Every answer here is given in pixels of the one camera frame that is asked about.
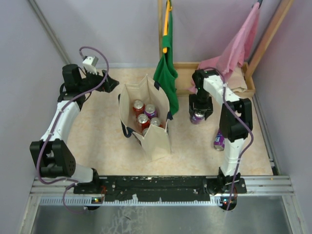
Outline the cream canvas tote bag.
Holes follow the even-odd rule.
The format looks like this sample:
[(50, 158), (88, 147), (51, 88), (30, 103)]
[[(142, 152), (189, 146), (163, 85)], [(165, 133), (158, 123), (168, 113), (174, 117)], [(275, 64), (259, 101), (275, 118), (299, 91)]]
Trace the cream canvas tote bag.
[(145, 76), (137, 84), (124, 84), (118, 95), (123, 134), (134, 137), (148, 161), (171, 153), (169, 100), (158, 82)]

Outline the red soda can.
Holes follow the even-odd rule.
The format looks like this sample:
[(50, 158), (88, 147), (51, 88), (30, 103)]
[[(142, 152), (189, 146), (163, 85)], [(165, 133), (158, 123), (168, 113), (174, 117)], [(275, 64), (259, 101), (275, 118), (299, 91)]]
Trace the red soda can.
[(138, 99), (135, 100), (133, 103), (133, 111), (135, 116), (138, 117), (139, 115), (143, 114), (145, 110), (145, 104), (142, 100)]
[(143, 131), (145, 128), (150, 126), (150, 119), (145, 114), (140, 114), (137, 117), (137, 123)]
[(145, 128), (143, 131), (142, 131), (142, 136), (144, 137), (146, 134), (147, 134), (147, 131), (149, 130), (149, 128)]
[(154, 118), (150, 119), (150, 126), (156, 126), (156, 127), (163, 128), (162, 122), (158, 117), (154, 117)]

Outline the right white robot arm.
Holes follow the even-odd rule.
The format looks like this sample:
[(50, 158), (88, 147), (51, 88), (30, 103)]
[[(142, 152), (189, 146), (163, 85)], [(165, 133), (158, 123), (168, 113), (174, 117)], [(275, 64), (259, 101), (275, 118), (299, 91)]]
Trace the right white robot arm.
[(252, 103), (240, 98), (223, 81), (215, 69), (198, 69), (192, 74), (196, 92), (189, 95), (190, 121), (198, 124), (213, 113), (213, 100), (221, 107), (219, 130), (224, 137), (224, 159), (219, 168), (218, 188), (229, 193), (239, 180), (239, 163), (243, 145), (252, 135)]

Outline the purple soda can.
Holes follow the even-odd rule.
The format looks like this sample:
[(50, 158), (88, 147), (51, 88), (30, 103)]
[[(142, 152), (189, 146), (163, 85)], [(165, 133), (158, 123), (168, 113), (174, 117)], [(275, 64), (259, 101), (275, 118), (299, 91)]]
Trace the purple soda can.
[(214, 140), (214, 148), (218, 151), (223, 151), (225, 147), (224, 140), (225, 138), (221, 130), (219, 129)]
[(204, 112), (201, 110), (195, 110), (190, 116), (190, 122), (192, 124), (199, 124), (205, 118)]
[(157, 117), (157, 109), (153, 104), (147, 104), (145, 106), (144, 113), (149, 119)]

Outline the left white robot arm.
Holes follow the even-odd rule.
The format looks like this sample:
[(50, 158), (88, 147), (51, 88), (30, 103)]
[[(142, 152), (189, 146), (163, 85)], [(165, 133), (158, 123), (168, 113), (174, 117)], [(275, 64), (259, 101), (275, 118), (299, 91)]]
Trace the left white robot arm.
[(91, 193), (101, 189), (101, 181), (94, 177), (95, 170), (78, 165), (67, 146), (72, 125), (86, 102), (86, 94), (93, 91), (112, 92), (119, 82), (111, 78), (106, 70), (91, 73), (76, 64), (62, 68), (64, 83), (60, 87), (57, 110), (47, 131), (39, 141), (30, 144), (30, 153), (36, 167), (38, 178), (43, 184), (68, 180), (74, 184), (84, 183)]

